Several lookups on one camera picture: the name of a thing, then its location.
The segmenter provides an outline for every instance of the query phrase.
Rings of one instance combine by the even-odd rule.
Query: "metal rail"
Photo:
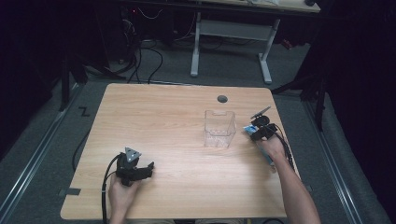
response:
[[[312,127],[315,129],[318,140],[321,144],[323,157],[326,161],[327,168],[329,169],[330,176],[332,178],[332,182],[334,183],[335,189],[337,190],[338,197],[340,198],[341,204],[343,205],[346,216],[349,220],[349,223],[361,224],[363,221],[361,220],[361,215],[359,214],[358,208],[355,206],[353,201],[352,194],[349,191],[349,188],[341,175],[340,170],[338,169],[337,163],[335,162],[334,157],[332,156],[331,149],[329,144],[327,143],[326,137],[323,132],[318,130],[318,126],[315,123],[315,112],[313,106],[308,102],[303,102],[303,106],[305,112],[311,117],[310,121]]]
[[[7,223],[10,219],[15,207],[20,201],[23,193],[26,191],[33,177],[35,176],[35,172],[38,170],[41,162],[44,160],[47,152],[50,149],[50,142],[52,137],[57,132],[59,126],[64,120],[64,116],[67,113],[70,105],[76,99],[78,94],[80,93],[82,87],[78,84],[75,84],[72,88],[72,99],[70,103],[64,108],[64,110],[60,111],[56,116],[55,120],[49,126],[49,129],[45,133],[44,137],[41,139],[40,144],[35,150],[32,158],[29,160],[25,168],[23,169],[20,177],[15,183],[12,190],[9,192],[7,198],[3,201],[0,207],[0,223]]]

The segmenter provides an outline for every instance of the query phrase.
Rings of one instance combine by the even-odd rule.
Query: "table hole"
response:
[[[218,96],[218,101],[220,102],[220,103],[227,103],[227,101],[228,101],[228,98],[227,98],[227,96],[225,96],[225,95],[220,95],[220,96]]]

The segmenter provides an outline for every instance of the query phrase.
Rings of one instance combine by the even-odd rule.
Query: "gray carpet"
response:
[[[198,77],[190,77],[192,45],[189,41],[177,42],[172,48],[155,44],[152,49],[163,55],[163,65],[152,77],[151,83],[173,82],[194,85],[265,87],[273,89],[293,80],[309,46],[284,49],[274,45],[268,58],[273,84],[264,85],[260,65],[253,51],[260,49],[260,42],[238,46],[223,43],[204,43],[201,50]],[[154,42],[144,43],[146,47]],[[161,57],[151,50],[142,50],[142,63],[138,72],[141,82],[149,78],[151,72],[160,64]],[[121,65],[112,64],[116,70]],[[84,135],[91,128],[96,111],[101,102],[106,85],[120,82],[108,77],[89,75],[88,83],[80,89],[76,100],[70,105],[64,120],[51,142],[44,160],[22,194],[13,210],[8,223],[101,223],[93,221],[62,220],[60,211],[64,196],[73,178],[72,158]],[[31,119],[18,142],[1,161],[0,201],[3,202],[12,190],[23,168],[34,154],[48,127],[59,115],[61,105],[60,85],[53,90],[54,96]],[[337,189],[324,159],[321,143],[312,125],[311,117],[306,113],[297,91],[286,91],[275,95],[276,106],[283,126],[288,135],[298,169],[303,182],[312,189],[312,197],[318,207],[323,223],[349,223]],[[390,223],[382,206],[376,200],[370,184],[362,173],[353,156],[342,129],[332,111],[329,98],[323,117],[324,134],[332,150],[334,159],[346,181],[353,200],[359,209],[363,223]],[[253,223],[262,223],[263,219],[253,219]]]

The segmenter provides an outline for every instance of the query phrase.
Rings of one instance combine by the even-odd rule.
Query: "forearm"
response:
[[[126,211],[115,210],[111,212],[110,224],[124,224]]]
[[[290,223],[320,223],[317,208],[300,178],[284,157],[273,158]]]

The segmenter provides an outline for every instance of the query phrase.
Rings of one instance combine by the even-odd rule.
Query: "wrist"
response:
[[[110,224],[123,224],[125,223],[125,218],[126,218],[126,211],[114,211],[111,212],[111,217],[110,217]]]

